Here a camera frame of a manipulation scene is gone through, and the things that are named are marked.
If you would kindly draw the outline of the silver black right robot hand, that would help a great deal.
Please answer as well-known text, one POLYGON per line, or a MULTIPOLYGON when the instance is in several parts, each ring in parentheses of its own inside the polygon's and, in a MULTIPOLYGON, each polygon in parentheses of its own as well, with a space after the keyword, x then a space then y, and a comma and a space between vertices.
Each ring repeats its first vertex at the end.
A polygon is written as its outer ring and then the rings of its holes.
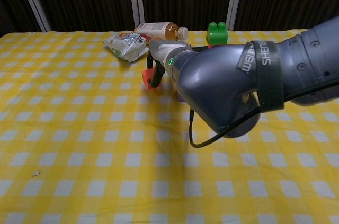
POLYGON ((154 72, 148 85, 157 88, 165 72, 171 74, 171 66, 177 55, 188 50, 192 50, 192 46, 185 41, 151 40, 147 55, 147 69, 154 69, 154 72))

